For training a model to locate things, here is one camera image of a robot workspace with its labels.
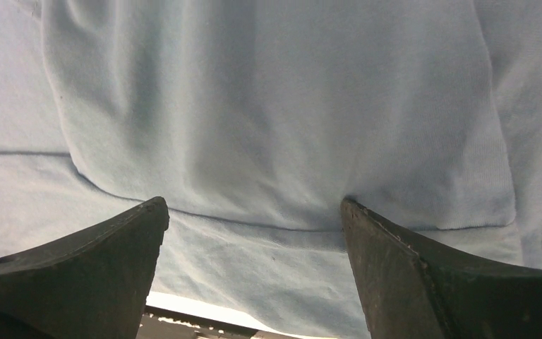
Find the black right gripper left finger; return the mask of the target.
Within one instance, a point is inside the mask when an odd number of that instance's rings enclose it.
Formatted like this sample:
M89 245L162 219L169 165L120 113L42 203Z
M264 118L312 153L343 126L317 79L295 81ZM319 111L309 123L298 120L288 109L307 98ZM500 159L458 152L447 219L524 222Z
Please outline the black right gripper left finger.
M0 258L0 338L134 338L169 211L161 197Z

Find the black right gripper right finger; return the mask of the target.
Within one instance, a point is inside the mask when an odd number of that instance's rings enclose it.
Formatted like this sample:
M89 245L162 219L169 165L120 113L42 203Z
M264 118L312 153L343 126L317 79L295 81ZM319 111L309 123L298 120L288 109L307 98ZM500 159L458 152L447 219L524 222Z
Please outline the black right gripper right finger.
M340 205L372 338L542 338L542 270L468 254Z

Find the blue-grey t-shirt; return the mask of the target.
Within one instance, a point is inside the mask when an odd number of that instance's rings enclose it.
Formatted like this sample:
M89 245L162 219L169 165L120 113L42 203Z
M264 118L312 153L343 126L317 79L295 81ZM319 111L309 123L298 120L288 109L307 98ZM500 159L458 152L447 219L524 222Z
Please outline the blue-grey t-shirt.
M158 293L367 338L351 196L542 269L542 1L0 1L0 256L154 196Z

